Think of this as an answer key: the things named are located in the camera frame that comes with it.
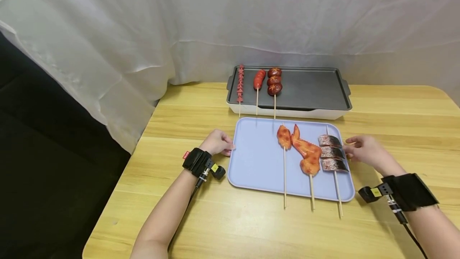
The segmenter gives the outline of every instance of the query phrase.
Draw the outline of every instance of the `white fabric backdrop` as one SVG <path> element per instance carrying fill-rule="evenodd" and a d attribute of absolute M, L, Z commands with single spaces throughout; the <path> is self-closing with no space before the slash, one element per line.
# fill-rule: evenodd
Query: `white fabric backdrop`
<path fill-rule="evenodd" d="M 0 30 L 132 152 L 167 83 L 335 66 L 460 103 L 460 0 L 0 0 Z"/>

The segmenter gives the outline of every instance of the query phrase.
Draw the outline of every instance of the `right hand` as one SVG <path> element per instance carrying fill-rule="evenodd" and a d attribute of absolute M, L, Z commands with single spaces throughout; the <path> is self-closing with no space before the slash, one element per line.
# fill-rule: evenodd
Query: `right hand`
<path fill-rule="evenodd" d="M 383 176 L 406 174 L 391 154 L 372 136 L 358 135 L 345 140 L 345 153 L 352 159 L 371 165 Z"/>

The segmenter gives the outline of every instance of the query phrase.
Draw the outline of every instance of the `left hand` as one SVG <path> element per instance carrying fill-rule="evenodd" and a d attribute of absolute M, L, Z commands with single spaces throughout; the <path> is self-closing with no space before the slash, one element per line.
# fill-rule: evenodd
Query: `left hand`
<path fill-rule="evenodd" d="M 225 156 L 230 156 L 231 150 L 235 149 L 236 146 L 233 145 L 233 140 L 225 132 L 214 129 L 199 148 L 203 151 L 208 151 L 211 155 L 221 153 Z"/>

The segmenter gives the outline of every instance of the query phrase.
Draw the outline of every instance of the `light blue tray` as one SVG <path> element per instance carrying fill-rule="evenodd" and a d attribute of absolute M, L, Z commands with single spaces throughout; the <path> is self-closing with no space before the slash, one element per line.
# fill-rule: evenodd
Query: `light blue tray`
<path fill-rule="evenodd" d="M 284 193 L 283 149 L 278 144 L 276 132 L 281 124 L 291 131 L 294 124 L 300 130 L 300 138 L 318 145 L 318 136 L 334 135 L 342 141 L 339 130 L 332 124 L 298 122 L 244 117 L 236 123 L 233 142 L 236 149 L 230 156 L 227 178 L 235 187 Z M 309 177 L 300 169 L 302 156 L 292 147 L 286 151 L 286 192 L 290 195 L 311 197 Z M 355 187 L 349 172 L 337 172 L 340 197 L 343 202 L 355 196 Z M 323 171 L 313 177 L 315 198 L 338 201 L 333 172 Z"/>

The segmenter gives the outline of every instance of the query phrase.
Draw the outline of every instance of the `black wrist strap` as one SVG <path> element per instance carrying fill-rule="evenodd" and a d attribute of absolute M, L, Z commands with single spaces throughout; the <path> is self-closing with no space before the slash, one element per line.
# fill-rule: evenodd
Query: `black wrist strap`
<path fill-rule="evenodd" d="M 382 178 L 393 192 L 394 201 L 403 211 L 415 211 L 418 207 L 439 204 L 428 187 L 417 174 L 404 174 L 401 176 L 387 176 Z"/>
<path fill-rule="evenodd" d="M 188 154 L 187 158 L 185 158 L 182 167 L 187 170 L 190 170 L 194 176 L 200 177 L 200 175 L 206 169 L 206 163 L 212 162 L 211 157 L 211 154 L 209 154 L 208 152 L 203 151 L 199 148 L 194 148 Z"/>

